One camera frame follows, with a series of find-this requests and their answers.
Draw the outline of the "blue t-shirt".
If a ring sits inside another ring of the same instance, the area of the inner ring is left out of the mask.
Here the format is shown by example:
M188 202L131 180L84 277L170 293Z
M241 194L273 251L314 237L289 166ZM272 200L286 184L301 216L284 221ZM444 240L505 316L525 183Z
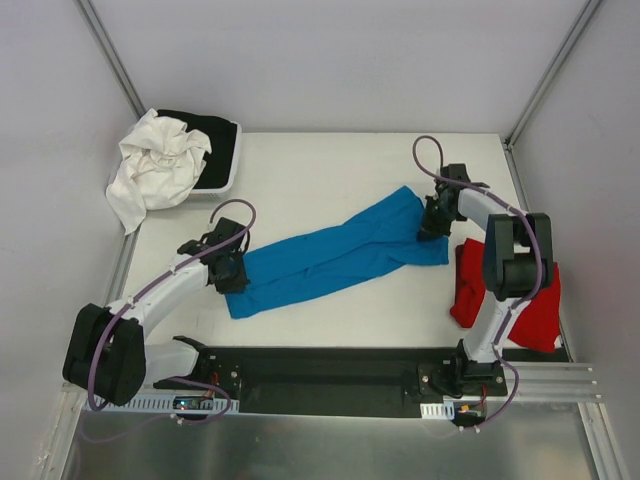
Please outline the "blue t-shirt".
M234 320L314 300L382 277L405 265L449 263L445 237L421 242L424 207L403 186L343 224L301 234L247 253L249 285L227 294Z

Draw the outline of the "white laundry basket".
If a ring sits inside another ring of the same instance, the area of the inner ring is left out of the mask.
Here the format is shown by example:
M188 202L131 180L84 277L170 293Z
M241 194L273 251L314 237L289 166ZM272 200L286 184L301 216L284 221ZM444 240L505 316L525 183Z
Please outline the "white laundry basket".
M195 190L230 188L241 126L207 115L150 109L119 142L121 164L106 196L114 207L158 210Z

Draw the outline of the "white t-shirt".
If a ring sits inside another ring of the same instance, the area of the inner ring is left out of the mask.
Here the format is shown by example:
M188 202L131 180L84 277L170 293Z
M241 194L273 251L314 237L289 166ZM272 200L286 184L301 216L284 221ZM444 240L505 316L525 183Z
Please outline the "white t-shirt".
M106 198L129 235L148 211L172 208L188 197L212 147L207 134L150 109L119 142L119 150L121 162Z

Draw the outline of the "red t-shirt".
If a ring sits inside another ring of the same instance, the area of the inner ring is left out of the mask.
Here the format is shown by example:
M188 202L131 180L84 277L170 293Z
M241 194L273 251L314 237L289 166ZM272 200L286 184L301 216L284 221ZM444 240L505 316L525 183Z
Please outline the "red t-shirt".
M467 239L455 247L455 295L450 315L465 329L475 323L486 295L482 282L484 244ZM530 350L553 353L560 336L561 281L559 266L554 264L553 282L542 289L524 309L508 339Z

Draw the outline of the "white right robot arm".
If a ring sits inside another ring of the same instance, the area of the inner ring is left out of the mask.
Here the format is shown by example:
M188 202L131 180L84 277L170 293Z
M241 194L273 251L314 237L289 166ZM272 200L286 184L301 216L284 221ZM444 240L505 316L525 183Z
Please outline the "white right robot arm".
M428 374L429 387L460 398L504 375L504 342L531 300L553 282L551 220L525 213L470 181L466 166L445 166L436 176L435 194L426 198L417 240L448 237L455 221L471 220L485 232L482 281L485 297L473 326L458 342L448 363Z

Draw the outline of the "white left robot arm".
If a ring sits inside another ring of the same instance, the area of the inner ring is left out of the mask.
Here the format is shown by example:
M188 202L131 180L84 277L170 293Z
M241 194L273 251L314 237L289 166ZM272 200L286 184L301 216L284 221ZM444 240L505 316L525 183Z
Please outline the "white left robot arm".
M106 306L89 303L76 316L62 367L67 382L122 406L145 384L178 377L205 386L212 366L203 345L182 337L150 345L150 333L189 296L213 286L220 294L244 290L248 228L221 218L199 239L181 245L169 269L129 298Z

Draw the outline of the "black t-shirt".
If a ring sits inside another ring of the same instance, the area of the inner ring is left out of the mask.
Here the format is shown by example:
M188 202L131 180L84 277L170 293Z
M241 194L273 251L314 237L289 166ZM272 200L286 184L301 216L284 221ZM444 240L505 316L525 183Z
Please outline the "black t-shirt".
M210 153L205 153L204 169L195 184L195 190L221 190L231 185L232 172L239 152L241 127L230 120L212 115L159 109L159 116L170 117L184 122L186 131L198 130L210 140Z

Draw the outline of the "black robot base mount plate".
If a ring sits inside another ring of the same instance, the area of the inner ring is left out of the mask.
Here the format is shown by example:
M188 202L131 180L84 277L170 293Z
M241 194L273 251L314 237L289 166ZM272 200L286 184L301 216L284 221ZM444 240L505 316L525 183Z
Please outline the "black robot base mount plate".
M417 418L445 397L506 396L497 361L454 348L201 347L194 382L213 382L243 414Z

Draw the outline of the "aluminium table edge rail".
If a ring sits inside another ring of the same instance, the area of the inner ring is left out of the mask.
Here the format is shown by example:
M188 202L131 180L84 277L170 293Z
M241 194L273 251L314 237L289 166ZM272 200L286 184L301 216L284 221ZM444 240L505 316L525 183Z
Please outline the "aluminium table edge rail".
M267 397L269 387L291 387L293 389L318 387L327 392L331 387L344 387L351 391L358 387L400 387L403 393L422 398L425 403L432 400L441 402L446 399L489 398L522 402L568 402L568 403L600 403L603 394L597 380L593 377L592 368L576 363L531 363L516 362L500 364L495 377L476 379L460 389L459 395L441 393L435 388L435 369L421 365L416 372L396 380L389 375L378 377L351 378L342 376L297 377L285 374L251 374L249 368L234 367L228 377L222 376L223 368L214 368L212 380L198 382L193 379L164 379L154 384L141 385L136 388L127 385L122 393L109 397L94 395L94 400L114 407L132 406L145 395L182 394L191 397L208 397L207 390L213 390L217 396L228 394L232 399L247 402L249 394L254 391L263 399Z

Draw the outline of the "aluminium frame post right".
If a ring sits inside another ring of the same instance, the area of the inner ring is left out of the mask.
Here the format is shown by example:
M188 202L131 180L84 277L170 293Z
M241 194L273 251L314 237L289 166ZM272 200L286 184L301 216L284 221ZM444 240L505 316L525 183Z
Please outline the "aluminium frame post right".
M536 83L515 124L504 137L503 147L506 151L513 150L517 141L533 119L534 114L542 105L543 100L551 90L554 82L568 64L577 45L605 4L605 0L588 0L583 2L543 74Z

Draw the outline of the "aluminium frame post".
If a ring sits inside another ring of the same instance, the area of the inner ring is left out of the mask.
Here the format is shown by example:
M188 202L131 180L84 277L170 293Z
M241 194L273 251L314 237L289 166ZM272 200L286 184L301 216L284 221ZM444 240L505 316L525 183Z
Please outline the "aluminium frame post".
M543 100L551 90L554 82L568 64L577 45L605 4L605 0L588 0L583 2L543 74L536 83L515 124L504 137L503 147L506 151L513 150L517 141L533 119L534 114L542 105Z
M125 100L134 115L141 118L146 112L145 106L94 3L91 0L73 0L73 3L95 40Z

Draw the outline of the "aluminium frame post left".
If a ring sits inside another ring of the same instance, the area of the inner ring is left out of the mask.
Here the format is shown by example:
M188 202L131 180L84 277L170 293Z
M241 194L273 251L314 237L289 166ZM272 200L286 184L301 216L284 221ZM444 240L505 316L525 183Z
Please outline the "aluminium frame post left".
M146 112L145 106L94 3L91 0L73 0L73 3L95 40L125 100L134 115L141 118Z

